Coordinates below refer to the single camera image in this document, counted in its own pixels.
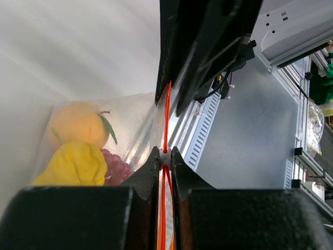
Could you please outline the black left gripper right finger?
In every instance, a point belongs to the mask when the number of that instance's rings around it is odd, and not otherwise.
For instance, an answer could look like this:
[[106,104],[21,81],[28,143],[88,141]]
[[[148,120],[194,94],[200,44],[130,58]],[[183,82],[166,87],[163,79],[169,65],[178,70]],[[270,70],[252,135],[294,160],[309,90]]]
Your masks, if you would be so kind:
[[176,249],[332,249],[314,203],[298,190],[220,190],[171,151]]

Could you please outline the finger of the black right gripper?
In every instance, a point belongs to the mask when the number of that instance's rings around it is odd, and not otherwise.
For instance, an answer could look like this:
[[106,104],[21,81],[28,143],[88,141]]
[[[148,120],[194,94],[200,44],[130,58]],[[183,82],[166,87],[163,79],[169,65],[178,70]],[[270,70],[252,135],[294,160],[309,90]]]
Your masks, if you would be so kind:
[[177,58],[177,36],[185,1],[160,1],[160,59],[155,92],[155,104],[162,98],[165,87],[174,83],[180,68]]
[[241,69],[254,57],[251,39],[262,1],[193,1],[180,15],[175,51],[188,50],[175,64],[184,71],[177,97],[179,116],[193,101],[213,93],[202,88],[222,72]]

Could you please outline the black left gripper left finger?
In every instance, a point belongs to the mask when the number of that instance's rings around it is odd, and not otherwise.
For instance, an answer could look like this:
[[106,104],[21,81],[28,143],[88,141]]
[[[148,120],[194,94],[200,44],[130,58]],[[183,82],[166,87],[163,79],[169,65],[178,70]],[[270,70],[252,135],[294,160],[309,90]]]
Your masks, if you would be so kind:
[[159,150],[119,186],[28,187],[1,219],[1,249],[155,249]]

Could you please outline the red grape bunch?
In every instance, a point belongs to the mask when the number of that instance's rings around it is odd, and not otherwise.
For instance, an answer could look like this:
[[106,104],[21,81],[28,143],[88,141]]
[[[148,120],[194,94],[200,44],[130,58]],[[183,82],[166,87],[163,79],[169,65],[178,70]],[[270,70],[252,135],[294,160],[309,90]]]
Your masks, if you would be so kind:
[[119,155],[112,154],[107,149],[102,149],[101,152],[107,164],[104,186],[118,186],[134,173]]

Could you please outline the yellow lemon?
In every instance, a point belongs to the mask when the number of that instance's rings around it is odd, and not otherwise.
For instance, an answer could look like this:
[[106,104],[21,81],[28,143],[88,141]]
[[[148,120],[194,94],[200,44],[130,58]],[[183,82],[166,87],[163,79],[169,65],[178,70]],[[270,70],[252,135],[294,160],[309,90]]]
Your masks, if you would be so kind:
[[89,143],[64,143],[52,156],[34,186],[103,186],[107,164],[100,149]]

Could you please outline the clear zip bag orange zipper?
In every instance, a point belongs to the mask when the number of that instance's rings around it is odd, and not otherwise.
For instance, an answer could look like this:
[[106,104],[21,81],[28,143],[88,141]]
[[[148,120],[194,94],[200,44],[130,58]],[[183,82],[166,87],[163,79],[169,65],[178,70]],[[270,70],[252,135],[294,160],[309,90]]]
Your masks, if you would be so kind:
[[[110,137],[100,151],[107,149],[110,153],[119,155],[123,162],[130,165],[130,169],[134,173],[146,162],[154,147],[159,150],[157,246],[155,249],[176,249],[171,179],[172,148],[169,148],[168,140],[172,95],[172,87],[168,85],[157,105],[155,104],[154,95],[151,93],[109,100],[82,101],[91,103],[99,109],[110,110],[110,114],[106,117],[115,131],[118,143],[115,144]],[[55,106],[51,115],[57,108],[69,103],[73,102]],[[32,187],[46,187],[34,186],[33,181],[46,169],[52,156],[60,148],[55,149],[50,144],[46,129],[36,159],[35,173],[31,182]]]

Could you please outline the orange with green leaf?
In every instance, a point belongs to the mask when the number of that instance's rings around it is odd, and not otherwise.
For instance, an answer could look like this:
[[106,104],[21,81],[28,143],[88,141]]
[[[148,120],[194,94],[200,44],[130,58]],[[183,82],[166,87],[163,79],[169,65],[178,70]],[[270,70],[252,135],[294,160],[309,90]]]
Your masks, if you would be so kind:
[[99,109],[88,102],[73,102],[57,108],[50,117],[46,135],[58,149],[64,143],[81,141],[103,148],[108,139],[117,144],[115,131],[107,119],[108,109]]

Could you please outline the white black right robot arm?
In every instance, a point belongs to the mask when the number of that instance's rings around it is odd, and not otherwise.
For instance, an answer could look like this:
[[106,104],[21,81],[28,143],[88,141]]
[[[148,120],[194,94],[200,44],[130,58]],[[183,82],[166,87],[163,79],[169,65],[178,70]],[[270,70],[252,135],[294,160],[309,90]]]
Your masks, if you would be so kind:
[[283,67],[332,38],[332,1],[161,1],[155,102],[179,87],[176,113],[222,72],[261,54]]

